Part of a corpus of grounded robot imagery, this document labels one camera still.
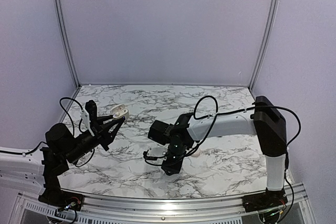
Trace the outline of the white earbud charging case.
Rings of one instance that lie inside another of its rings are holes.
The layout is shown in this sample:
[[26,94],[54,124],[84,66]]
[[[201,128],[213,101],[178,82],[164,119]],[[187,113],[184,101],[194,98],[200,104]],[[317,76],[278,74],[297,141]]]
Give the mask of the white earbud charging case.
[[127,120],[129,118],[130,113],[124,104],[118,104],[111,109],[111,115],[113,120],[121,118],[125,118]]

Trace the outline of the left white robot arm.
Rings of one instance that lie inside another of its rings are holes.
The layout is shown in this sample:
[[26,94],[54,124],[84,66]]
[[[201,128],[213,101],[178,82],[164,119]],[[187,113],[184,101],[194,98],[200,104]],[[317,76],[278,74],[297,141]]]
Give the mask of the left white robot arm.
[[93,130],[73,136],[67,126],[57,123],[45,134],[43,147],[31,151],[1,151],[1,185],[9,188],[42,194],[54,205],[66,202],[66,193],[55,185],[49,186],[49,179],[57,179],[76,165],[87,153],[97,146],[109,150],[116,134],[127,118],[113,119],[99,117],[93,123]]

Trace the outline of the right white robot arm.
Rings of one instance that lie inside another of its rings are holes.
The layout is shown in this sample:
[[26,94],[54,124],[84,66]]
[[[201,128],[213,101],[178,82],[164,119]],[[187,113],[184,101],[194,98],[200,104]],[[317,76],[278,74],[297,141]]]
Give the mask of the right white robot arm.
[[280,109],[265,96],[259,96],[246,109],[203,116],[193,111],[181,114],[174,124],[156,120],[150,126],[148,138],[160,147],[148,149],[143,158],[170,176],[178,174],[184,158],[196,153],[209,137],[255,135],[267,167],[267,186],[260,195],[260,203],[271,207],[280,199],[285,182],[287,130]]

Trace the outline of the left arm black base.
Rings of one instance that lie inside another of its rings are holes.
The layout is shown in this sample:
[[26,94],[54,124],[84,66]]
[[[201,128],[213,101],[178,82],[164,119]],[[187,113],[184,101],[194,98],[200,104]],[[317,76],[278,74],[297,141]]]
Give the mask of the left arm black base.
[[61,189],[58,177],[44,177],[43,192],[38,196],[38,201],[59,208],[75,203],[71,208],[80,211],[83,195]]

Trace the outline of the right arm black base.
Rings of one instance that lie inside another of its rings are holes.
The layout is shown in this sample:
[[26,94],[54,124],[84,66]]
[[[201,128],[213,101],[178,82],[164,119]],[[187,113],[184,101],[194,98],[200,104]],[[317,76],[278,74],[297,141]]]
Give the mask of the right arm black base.
[[242,206],[244,207],[245,211],[252,212],[284,206],[288,202],[288,199],[284,188],[279,191],[271,191],[266,189],[261,193],[243,196],[242,202]]

